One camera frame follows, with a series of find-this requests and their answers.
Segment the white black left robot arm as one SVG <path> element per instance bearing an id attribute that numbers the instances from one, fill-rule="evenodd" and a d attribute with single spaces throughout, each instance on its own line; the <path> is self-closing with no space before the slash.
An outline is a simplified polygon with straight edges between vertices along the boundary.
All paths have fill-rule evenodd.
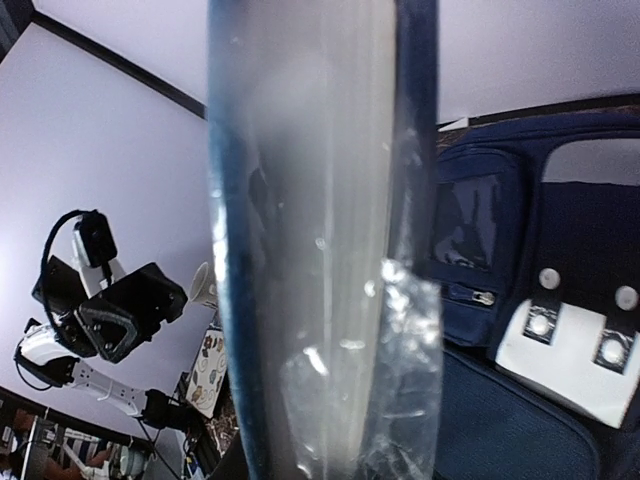
<path id="1" fill-rule="evenodd" d="M 193 407 L 157 389 L 128 386 L 87 362 L 100 357 L 117 364 L 151 341 L 162 323 L 182 315 L 184 290 L 157 264 L 148 263 L 89 292 L 86 283 L 101 272 L 76 270 L 56 256 L 49 259 L 32 296 L 50 317 L 27 323 L 15 363 L 49 387 L 82 391 L 151 428 L 195 432 L 201 421 Z"/>

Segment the navy blue backpack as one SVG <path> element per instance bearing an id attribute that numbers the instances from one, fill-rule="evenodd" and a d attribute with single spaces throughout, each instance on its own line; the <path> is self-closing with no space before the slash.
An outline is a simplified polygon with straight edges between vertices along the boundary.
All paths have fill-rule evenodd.
<path id="1" fill-rule="evenodd" d="M 639 475 L 639 119 L 470 130 L 437 159 L 437 479 Z"/>

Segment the dark blue hardcover book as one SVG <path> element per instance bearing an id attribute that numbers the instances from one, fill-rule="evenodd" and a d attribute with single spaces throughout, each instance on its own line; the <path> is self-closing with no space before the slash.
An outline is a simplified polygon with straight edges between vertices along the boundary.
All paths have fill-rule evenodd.
<path id="1" fill-rule="evenodd" d="M 209 194 L 253 479 L 428 479 L 434 1 L 212 1 Z"/>

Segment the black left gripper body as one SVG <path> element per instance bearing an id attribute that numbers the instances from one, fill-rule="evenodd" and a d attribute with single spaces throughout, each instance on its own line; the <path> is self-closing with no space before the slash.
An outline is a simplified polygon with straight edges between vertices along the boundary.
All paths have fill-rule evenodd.
<path id="1" fill-rule="evenodd" d="M 118 363 L 178 319 L 187 304 L 180 285 L 155 263 L 126 274 L 117 260 L 107 269 L 58 257 L 48 261 L 32 296 L 54 315 L 57 343 L 81 358 L 100 356 Z"/>

